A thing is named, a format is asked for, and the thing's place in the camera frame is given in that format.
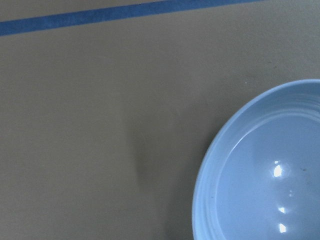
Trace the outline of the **blue round plate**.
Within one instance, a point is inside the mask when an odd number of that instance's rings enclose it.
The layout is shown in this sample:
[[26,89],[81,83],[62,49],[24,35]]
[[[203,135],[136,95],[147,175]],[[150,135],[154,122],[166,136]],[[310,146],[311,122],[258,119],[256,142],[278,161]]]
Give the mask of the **blue round plate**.
[[320,82],[274,87],[209,146],[192,202],[196,240],[320,237]]

